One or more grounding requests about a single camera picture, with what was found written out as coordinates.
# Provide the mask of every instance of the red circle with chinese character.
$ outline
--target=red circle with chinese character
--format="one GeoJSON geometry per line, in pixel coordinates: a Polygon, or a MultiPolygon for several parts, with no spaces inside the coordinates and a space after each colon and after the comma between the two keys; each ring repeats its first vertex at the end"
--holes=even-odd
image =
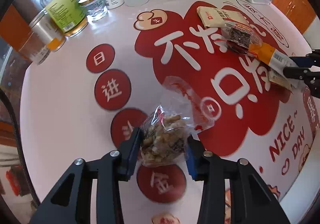
{"type": "Polygon", "coordinates": [[[121,109],[128,102],[130,95],[130,80],[124,72],[117,69],[104,72],[94,86],[96,101],[109,111],[121,109]]]}
{"type": "Polygon", "coordinates": [[[139,127],[147,118],[147,114],[135,108],[119,111],[111,122],[110,132],[113,144],[119,148],[120,143],[128,140],[134,127],[139,127]]]}
{"type": "Polygon", "coordinates": [[[151,201],[171,203],[180,199],[187,187],[186,177],[177,165],[155,168],[140,166],[137,183],[151,201]]]}
{"type": "Polygon", "coordinates": [[[109,44],[101,44],[90,51],[86,65],[90,72],[102,72],[109,68],[115,58],[115,50],[109,44]]]}

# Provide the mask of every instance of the plastic bag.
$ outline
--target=plastic bag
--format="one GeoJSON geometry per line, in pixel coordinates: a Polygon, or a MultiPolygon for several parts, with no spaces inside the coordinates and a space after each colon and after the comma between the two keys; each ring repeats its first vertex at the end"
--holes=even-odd
{"type": "Polygon", "coordinates": [[[205,116],[210,114],[209,109],[200,107],[201,99],[185,81],[169,76],[163,85],[172,92],[162,97],[161,104],[141,126],[143,165],[150,167],[174,163],[186,151],[188,136],[214,125],[205,116]]]}
{"type": "Polygon", "coordinates": [[[254,50],[262,46],[262,39],[250,28],[241,23],[226,23],[222,35],[233,51],[257,57],[254,50]]]}

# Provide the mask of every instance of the metal can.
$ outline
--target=metal can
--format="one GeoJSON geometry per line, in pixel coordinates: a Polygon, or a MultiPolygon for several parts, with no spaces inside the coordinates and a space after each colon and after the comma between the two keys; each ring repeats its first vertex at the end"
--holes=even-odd
{"type": "Polygon", "coordinates": [[[53,52],[62,47],[66,41],[64,34],[44,9],[30,22],[29,26],[53,52]]]}

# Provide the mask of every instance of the small glass jar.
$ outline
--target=small glass jar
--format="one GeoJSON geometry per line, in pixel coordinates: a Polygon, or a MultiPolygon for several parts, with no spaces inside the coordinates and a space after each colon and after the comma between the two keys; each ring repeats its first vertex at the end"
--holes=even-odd
{"type": "Polygon", "coordinates": [[[80,6],[86,8],[91,21],[97,21],[108,14],[106,4],[103,0],[80,0],[80,6]]]}

